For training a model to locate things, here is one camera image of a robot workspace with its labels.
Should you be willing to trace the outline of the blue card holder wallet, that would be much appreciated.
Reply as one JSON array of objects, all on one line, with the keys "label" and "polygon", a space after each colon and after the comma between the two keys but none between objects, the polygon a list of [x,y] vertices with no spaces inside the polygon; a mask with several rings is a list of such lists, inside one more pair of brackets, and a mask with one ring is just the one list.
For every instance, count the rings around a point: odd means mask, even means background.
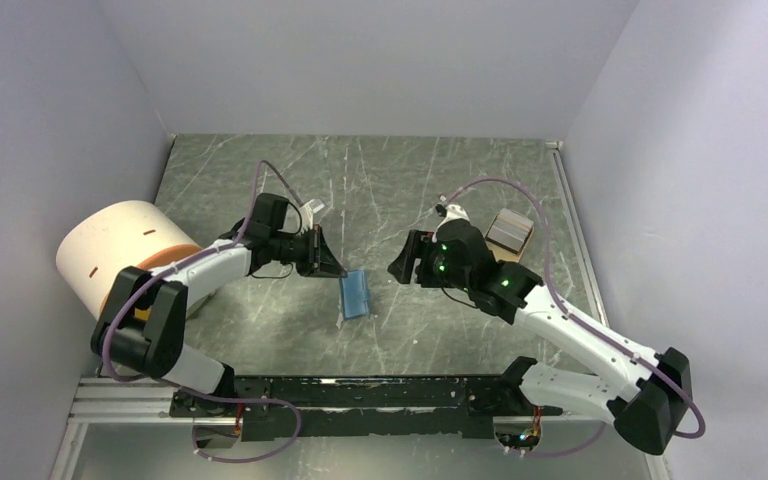
[{"label": "blue card holder wallet", "polygon": [[370,291],[365,269],[348,271],[339,279],[341,309],[344,320],[366,316],[370,312]]}]

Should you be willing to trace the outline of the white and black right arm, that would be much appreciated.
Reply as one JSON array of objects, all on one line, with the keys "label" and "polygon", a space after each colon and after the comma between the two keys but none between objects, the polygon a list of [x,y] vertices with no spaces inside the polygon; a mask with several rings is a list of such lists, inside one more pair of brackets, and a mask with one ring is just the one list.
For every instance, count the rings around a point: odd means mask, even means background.
[{"label": "white and black right arm", "polygon": [[582,413],[650,455],[663,454],[678,436],[692,399],[687,356],[640,345],[553,295],[537,273],[496,259],[469,221],[410,231],[387,271],[400,284],[462,291],[481,312],[537,334],[587,368],[581,374],[534,363],[501,385],[508,412],[537,405]]}]

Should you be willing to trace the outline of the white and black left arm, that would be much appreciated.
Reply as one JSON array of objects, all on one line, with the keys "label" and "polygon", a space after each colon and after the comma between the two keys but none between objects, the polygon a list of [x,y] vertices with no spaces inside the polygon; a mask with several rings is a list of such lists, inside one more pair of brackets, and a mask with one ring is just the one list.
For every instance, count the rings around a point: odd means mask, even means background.
[{"label": "white and black left arm", "polygon": [[319,225],[301,220],[296,231],[285,231],[292,206],[286,197],[259,194],[248,214],[210,246],[150,270],[122,269],[94,329],[92,351],[108,369],[125,366],[137,379],[187,389],[211,415],[231,411],[238,396],[234,370],[186,345],[188,310],[272,262],[293,266],[301,277],[341,278],[347,273]]}]

